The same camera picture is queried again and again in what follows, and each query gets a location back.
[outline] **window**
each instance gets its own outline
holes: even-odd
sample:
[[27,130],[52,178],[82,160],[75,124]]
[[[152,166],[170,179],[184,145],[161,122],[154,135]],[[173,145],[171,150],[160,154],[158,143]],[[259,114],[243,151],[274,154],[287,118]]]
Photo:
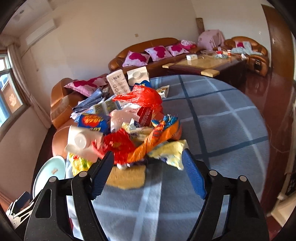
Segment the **window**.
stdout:
[[7,54],[0,54],[0,126],[23,106]]

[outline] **round table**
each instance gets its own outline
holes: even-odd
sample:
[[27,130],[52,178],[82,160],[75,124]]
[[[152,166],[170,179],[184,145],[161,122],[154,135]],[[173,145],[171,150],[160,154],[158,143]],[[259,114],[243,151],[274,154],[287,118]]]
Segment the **round table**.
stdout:
[[[172,75],[150,80],[153,88],[169,85],[165,114],[178,116],[182,139],[196,159],[225,177],[245,175],[261,198],[269,160],[268,134],[260,112],[238,89],[216,79]],[[72,177],[69,161],[66,177]],[[82,238],[68,197],[73,233]],[[109,240],[186,240],[203,200],[194,193],[186,171],[159,162],[147,166],[145,186],[120,190],[105,186],[93,201]],[[225,196],[216,236],[227,212]]]

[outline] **blue checkered tablecloth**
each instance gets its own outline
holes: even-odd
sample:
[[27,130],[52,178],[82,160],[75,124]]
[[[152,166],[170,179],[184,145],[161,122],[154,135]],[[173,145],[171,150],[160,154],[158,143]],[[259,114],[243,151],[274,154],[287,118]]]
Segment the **blue checkered tablecloth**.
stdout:
[[[154,88],[169,85],[165,114],[178,116],[182,138],[196,159],[223,176],[245,175],[261,198],[269,161],[268,134],[260,112],[242,92],[216,79],[174,75],[150,80]],[[72,177],[69,161],[66,177]],[[74,234],[81,236],[72,197],[68,210]],[[145,186],[120,190],[105,186],[93,201],[109,240],[186,240],[203,200],[193,191],[185,171],[165,163],[148,165]],[[228,196],[215,236],[223,229]]]

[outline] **air conditioner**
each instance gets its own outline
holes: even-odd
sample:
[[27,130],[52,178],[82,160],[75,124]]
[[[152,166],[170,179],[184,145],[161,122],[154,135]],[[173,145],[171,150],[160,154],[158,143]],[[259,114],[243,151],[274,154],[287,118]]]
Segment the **air conditioner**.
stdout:
[[26,43],[28,47],[32,46],[35,44],[38,40],[43,38],[45,35],[56,29],[56,25],[54,24],[54,20],[51,19],[45,24],[43,24],[41,27],[36,29],[33,33],[31,33],[27,38],[26,38]]

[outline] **small white box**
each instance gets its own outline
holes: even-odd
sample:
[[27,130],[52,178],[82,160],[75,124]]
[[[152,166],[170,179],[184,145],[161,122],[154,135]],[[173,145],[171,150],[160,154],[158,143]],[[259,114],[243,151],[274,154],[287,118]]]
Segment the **small white box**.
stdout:
[[186,59],[189,60],[189,61],[195,60],[195,59],[197,59],[197,55],[196,54],[186,55]]

